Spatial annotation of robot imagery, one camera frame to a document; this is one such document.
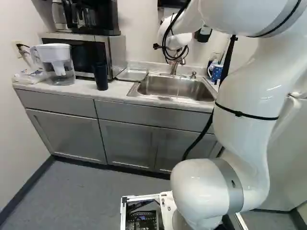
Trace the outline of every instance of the floor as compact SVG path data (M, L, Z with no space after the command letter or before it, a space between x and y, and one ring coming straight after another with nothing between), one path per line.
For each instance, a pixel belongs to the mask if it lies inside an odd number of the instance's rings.
M119 230L120 198L169 191L169 181L56 161L1 230ZM243 214L249 230L295 230L286 214Z

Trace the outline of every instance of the sink faucet handle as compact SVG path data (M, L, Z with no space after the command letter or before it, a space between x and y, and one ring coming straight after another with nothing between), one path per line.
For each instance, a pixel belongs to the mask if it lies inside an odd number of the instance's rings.
M197 72L193 71L192 75L190 76L190 79L196 79L196 74L197 74Z

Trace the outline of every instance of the black water bottle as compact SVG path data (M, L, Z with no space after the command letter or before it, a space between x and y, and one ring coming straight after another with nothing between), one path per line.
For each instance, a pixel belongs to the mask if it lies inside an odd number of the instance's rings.
M107 65L106 63L95 63L92 66L97 89L100 91L107 90Z

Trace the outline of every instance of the white countertop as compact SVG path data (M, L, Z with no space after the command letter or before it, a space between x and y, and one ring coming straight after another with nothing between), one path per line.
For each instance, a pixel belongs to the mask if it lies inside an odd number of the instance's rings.
M109 102L119 102L127 104L139 104L156 106L171 109L182 109L197 112L210 113L213 109L214 103L179 103L172 101L162 101L155 99L147 99L140 97L127 96L127 93L133 86L134 82L118 81L114 80L109 82L108 90L99 91L95 81L90 80L76 80L74 84L68 86L54 86L49 85L44 82L40 82L34 85L23 85L18 83L13 83L15 89L29 90L35 92L52 93L64 96L81 97L87 99L95 99Z

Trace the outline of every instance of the stainless steel sink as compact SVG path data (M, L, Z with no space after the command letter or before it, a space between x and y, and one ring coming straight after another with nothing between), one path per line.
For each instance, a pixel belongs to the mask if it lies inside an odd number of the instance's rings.
M210 85L203 78L189 79L178 76L147 75L135 83L127 96L186 103L213 102Z

